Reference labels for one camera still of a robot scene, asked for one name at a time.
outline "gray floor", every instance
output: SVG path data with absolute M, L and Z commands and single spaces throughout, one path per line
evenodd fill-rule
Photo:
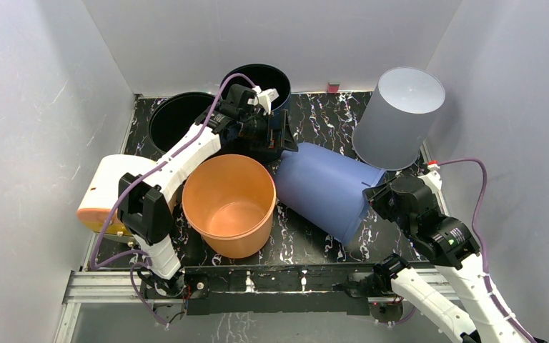
M 168 315 L 174 308 L 158 312 Z M 391 329 L 343 313 L 249 312 L 185 317 L 164 331 L 140 304 L 84 304 L 73 342 L 449 342 L 418 313 Z

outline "orange container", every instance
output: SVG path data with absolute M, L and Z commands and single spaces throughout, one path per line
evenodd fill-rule
M 276 203 L 268 171 L 241 155 L 207 160 L 190 175 L 182 192 L 190 225 L 213 250 L 232 259 L 253 255 L 266 244 Z

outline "black marble table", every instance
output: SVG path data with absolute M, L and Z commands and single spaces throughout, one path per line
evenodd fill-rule
M 370 97 L 369 92 L 293 94 L 290 99 L 290 125 L 295 130 L 297 142 L 314 143 L 356 159 L 350 138 Z M 160 158 L 162 154 L 148 137 L 148 124 L 154 110 L 166 99 L 137 100 L 125 154 L 153 160 Z M 422 163 L 420 157 L 402 172 L 419 174 Z M 276 173 L 277 167 L 277 162 L 267 166 L 271 173 Z M 389 172 L 385 178 L 394 174 Z M 273 216 L 270 240 L 257 254 L 245 259 L 229 259 L 211 249 L 188 225 L 181 208 L 177 207 L 174 210 L 176 227 L 172 228 L 171 233 L 173 245 L 182 265 L 186 267 L 379 262 L 393 252 L 408 260 L 421 260 L 396 224 L 378 219 L 373 211 L 369 212 L 346 247 L 282 203 L 277 205 Z M 127 249 L 125 244 L 105 239 L 98 258 L 103 261 Z M 125 257 L 113 263 L 111 269 L 128 269 L 133 261 Z

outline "small red object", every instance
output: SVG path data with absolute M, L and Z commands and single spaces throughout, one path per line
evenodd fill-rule
M 340 90 L 340 84 L 327 84 L 327 93 L 337 93 Z

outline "black bucket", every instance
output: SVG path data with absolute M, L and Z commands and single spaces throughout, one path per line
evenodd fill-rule
M 193 91 L 176 95 L 159 105 L 148 124 L 148 135 L 154 146 L 163 154 L 168 152 L 213 101 L 213 95 Z
M 292 87 L 287 75 L 283 74 L 282 71 L 266 64 L 248 64 L 246 66 L 240 66 L 239 68 L 236 68 L 228 73 L 222 82 L 224 82 L 228 76 L 236 73 L 241 73 L 249 77 L 249 79 L 259 86 L 262 91 L 274 88 L 279 92 L 279 97 L 272 102 L 272 111 L 274 113 L 277 113 L 282 109 L 289 109 Z M 241 84 L 245 87 L 251 88 L 251 85 L 249 82 L 245 81 L 245 79 L 242 77 L 235 77 L 230 80 L 228 85 L 224 88 L 224 91 L 222 92 L 223 99 L 226 99 L 228 90 L 233 84 Z

